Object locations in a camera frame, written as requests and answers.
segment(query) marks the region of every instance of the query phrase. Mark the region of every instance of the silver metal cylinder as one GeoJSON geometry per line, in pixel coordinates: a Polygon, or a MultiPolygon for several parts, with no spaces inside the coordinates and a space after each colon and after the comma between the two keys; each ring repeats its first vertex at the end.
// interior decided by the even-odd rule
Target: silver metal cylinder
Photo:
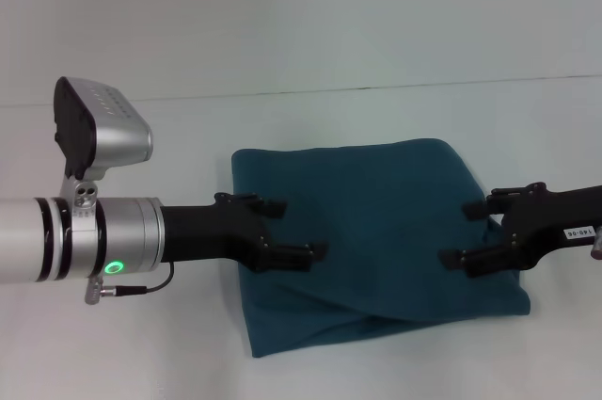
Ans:
{"type": "MultiPolygon", "coordinates": [[[[73,226],[80,216],[63,199],[0,200],[0,283],[152,271],[165,246],[161,202],[98,202],[103,213],[91,216],[94,226],[80,229],[73,226]]],[[[95,301],[98,286],[89,287],[90,301],[95,301]]]]}
{"type": "Polygon", "coordinates": [[[161,203],[149,198],[101,198],[106,227],[104,275],[152,271],[165,244],[161,203]]]}

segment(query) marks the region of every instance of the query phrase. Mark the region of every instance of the teal cloth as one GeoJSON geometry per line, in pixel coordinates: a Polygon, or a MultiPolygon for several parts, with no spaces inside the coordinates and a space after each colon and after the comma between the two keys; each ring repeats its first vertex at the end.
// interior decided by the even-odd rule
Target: teal cloth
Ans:
{"type": "Polygon", "coordinates": [[[242,150],[232,172],[236,193],[289,203],[284,219],[266,220],[278,242],[330,244],[310,273],[240,266],[254,357],[530,311],[518,272],[468,279],[437,259],[442,248],[499,239],[497,224],[463,216],[462,204],[483,192],[443,141],[242,150]]]}

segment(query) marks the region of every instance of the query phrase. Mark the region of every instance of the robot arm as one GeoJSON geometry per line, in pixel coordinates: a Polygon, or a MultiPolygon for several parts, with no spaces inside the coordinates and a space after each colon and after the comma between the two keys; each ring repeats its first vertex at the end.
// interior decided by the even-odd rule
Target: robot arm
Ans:
{"type": "Polygon", "coordinates": [[[263,218],[285,202],[218,193],[215,204],[165,207],[156,198],[99,198],[109,168],[149,160],[149,125],[115,88],[62,77],[55,88],[55,140],[66,159],[57,198],[0,200],[0,282],[88,278],[87,303],[156,289],[104,287],[103,277],[159,263],[228,258],[255,272],[309,271],[326,244],[280,245],[263,218]]]}
{"type": "Polygon", "coordinates": [[[502,241],[489,248],[443,250],[440,261],[450,270],[474,278],[502,270],[529,270],[546,254],[560,248],[594,245],[592,256],[602,258],[596,231],[602,226],[602,186],[552,193],[546,184],[504,188],[485,202],[465,204],[467,219],[503,214],[502,241]]]}

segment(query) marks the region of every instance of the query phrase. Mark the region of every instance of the green led light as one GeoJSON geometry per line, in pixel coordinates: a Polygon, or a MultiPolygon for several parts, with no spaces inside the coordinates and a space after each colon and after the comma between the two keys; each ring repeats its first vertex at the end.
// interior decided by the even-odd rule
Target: green led light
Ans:
{"type": "Polygon", "coordinates": [[[123,270],[124,266],[123,262],[114,261],[104,268],[104,273],[107,275],[116,275],[119,271],[123,270]]]}

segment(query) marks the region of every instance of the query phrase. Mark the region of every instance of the white table surface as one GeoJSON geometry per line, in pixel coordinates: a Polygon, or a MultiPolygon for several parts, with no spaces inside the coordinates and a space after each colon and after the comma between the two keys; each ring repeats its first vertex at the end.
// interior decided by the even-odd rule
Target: white table surface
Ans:
{"type": "MultiPolygon", "coordinates": [[[[602,79],[383,88],[136,103],[152,159],[116,168],[104,196],[206,204],[231,190],[230,155],[445,139],[483,187],[602,183],[602,79]]],[[[51,196],[63,169],[50,106],[0,113],[0,197],[51,196]]],[[[0,398],[599,399],[602,265],[588,248],[523,277],[528,317],[250,357],[235,265],[177,264],[150,296],[84,304],[83,280],[0,288],[0,398]]],[[[154,284],[154,273],[123,277],[154,284]]]]}

